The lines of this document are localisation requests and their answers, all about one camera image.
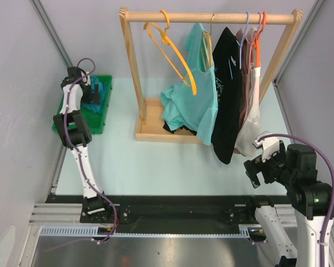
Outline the teal blue t shirt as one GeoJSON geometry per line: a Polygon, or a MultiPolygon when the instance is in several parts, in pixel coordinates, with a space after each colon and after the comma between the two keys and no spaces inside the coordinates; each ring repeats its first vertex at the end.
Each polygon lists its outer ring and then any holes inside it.
{"type": "Polygon", "coordinates": [[[91,94],[87,103],[81,102],[81,108],[86,108],[89,111],[102,114],[107,101],[112,84],[112,77],[109,75],[91,76],[91,94]]]}

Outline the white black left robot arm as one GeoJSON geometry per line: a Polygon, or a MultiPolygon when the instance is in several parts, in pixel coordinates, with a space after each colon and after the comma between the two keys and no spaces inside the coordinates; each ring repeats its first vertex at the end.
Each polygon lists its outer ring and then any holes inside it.
{"type": "Polygon", "coordinates": [[[114,208],[99,189],[89,158],[92,133],[82,111],[81,103],[94,99],[90,74],[78,66],[69,67],[62,80],[62,106],[53,116],[53,124],[60,140],[73,155],[83,187],[82,223],[107,223],[114,219],[114,208]]]}

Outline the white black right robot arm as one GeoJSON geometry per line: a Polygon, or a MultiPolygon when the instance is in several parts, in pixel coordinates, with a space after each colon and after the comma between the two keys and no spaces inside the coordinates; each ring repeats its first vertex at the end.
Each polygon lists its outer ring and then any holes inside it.
{"type": "Polygon", "coordinates": [[[244,163],[253,187],[277,182],[287,191],[297,223],[297,245],[288,237],[269,196],[255,196],[248,203],[246,218],[259,223],[266,235],[275,266],[328,266],[329,241],[334,218],[332,186],[317,180],[317,155],[307,145],[279,145],[268,158],[258,156],[244,163]]]}

